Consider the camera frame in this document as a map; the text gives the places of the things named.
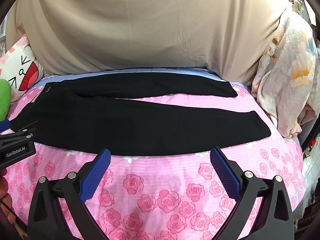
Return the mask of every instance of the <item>green cushion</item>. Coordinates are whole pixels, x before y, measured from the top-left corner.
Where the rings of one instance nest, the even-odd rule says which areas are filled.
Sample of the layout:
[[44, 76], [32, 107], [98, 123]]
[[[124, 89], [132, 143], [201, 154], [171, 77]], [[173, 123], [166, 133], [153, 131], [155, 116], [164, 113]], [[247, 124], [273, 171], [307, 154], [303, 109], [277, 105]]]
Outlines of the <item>green cushion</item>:
[[3, 121], [8, 113], [11, 101], [11, 86], [5, 79], [0, 79], [0, 121]]

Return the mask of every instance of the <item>tiled floor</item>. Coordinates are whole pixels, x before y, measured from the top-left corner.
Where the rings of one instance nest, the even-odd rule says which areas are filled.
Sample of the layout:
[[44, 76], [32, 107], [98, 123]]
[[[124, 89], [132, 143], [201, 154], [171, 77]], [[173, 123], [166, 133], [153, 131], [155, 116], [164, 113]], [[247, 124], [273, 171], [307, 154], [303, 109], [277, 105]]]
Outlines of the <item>tiled floor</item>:
[[310, 156], [303, 162], [302, 175], [306, 182], [306, 193], [294, 211], [296, 222], [302, 218], [304, 209], [308, 206], [308, 201], [311, 199], [311, 191], [315, 190], [318, 178], [320, 177], [320, 139], [318, 136], [315, 147], [310, 152]]

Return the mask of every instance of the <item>textured blue pad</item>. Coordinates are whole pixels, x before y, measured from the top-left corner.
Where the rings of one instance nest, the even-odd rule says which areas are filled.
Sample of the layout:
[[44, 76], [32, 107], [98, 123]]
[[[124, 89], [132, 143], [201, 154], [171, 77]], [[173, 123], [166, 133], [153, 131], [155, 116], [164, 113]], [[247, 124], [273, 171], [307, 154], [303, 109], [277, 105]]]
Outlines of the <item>textured blue pad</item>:
[[109, 150], [105, 149], [81, 182], [79, 197], [82, 203], [85, 203], [86, 200], [93, 197], [93, 194], [96, 192], [96, 189], [102, 180], [104, 173], [107, 171], [110, 162], [111, 153]]
[[241, 184], [217, 148], [210, 152], [210, 161], [221, 180], [228, 196], [238, 202], [241, 198]]
[[8, 119], [0, 122], [0, 133], [10, 129], [10, 121]]

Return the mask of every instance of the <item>silver bolt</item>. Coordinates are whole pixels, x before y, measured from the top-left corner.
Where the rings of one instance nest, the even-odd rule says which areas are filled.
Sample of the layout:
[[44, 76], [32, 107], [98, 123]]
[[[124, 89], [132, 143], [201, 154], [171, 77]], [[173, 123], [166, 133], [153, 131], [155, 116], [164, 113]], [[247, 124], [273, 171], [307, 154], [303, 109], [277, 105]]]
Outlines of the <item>silver bolt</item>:
[[76, 176], [77, 176], [77, 174], [76, 174], [75, 172], [70, 172], [70, 173], [68, 174], [68, 178], [69, 178], [69, 179], [74, 179]]
[[246, 171], [244, 173], [244, 175], [247, 177], [247, 178], [252, 178], [253, 177], [253, 173], [251, 171]]
[[44, 183], [44, 182], [45, 182], [45, 177], [41, 177], [41, 178], [39, 179], [39, 182], [40, 182], [40, 183]]
[[276, 176], [276, 181], [281, 182], [281, 181], [282, 181], [281, 176], [277, 175], [277, 176]]

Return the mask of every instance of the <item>mattress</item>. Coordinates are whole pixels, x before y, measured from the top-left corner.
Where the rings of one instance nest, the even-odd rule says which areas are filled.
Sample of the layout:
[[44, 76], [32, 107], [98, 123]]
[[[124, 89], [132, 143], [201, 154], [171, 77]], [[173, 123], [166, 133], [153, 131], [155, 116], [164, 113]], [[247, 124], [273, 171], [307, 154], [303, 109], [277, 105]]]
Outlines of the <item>mattress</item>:
[[[16, 117], [47, 82], [101, 74], [151, 71], [200, 75], [223, 82], [214, 73], [202, 68], [143, 68], [50, 76], [35, 84], [10, 108], [9, 119]], [[224, 148], [222, 151], [228, 159], [236, 161], [243, 170], [251, 170], [257, 177], [272, 179], [275, 175], [281, 175], [292, 209], [295, 209], [306, 190], [301, 174], [303, 156], [299, 141], [297, 138], [282, 138], [245, 85], [231, 85], [238, 93], [236, 98], [175, 94], [137, 100], [236, 112], [256, 111], [269, 126], [271, 136]], [[242, 130], [241, 127], [232, 129], [234, 136]], [[85, 162], [95, 157], [95, 154], [38, 143], [35, 145], [37, 153], [9, 167], [6, 175], [13, 208], [26, 223], [32, 194], [41, 176], [63, 178], [71, 171], [78, 171]], [[71, 232], [81, 239], [66, 202], [60, 200], [60, 203]], [[235, 204], [213, 169], [209, 152], [162, 157], [112, 156], [111, 164], [93, 198], [86, 202], [92, 216], [110, 240], [209, 240], [217, 233]], [[240, 238], [249, 233], [260, 204], [261, 199], [257, 198]]]

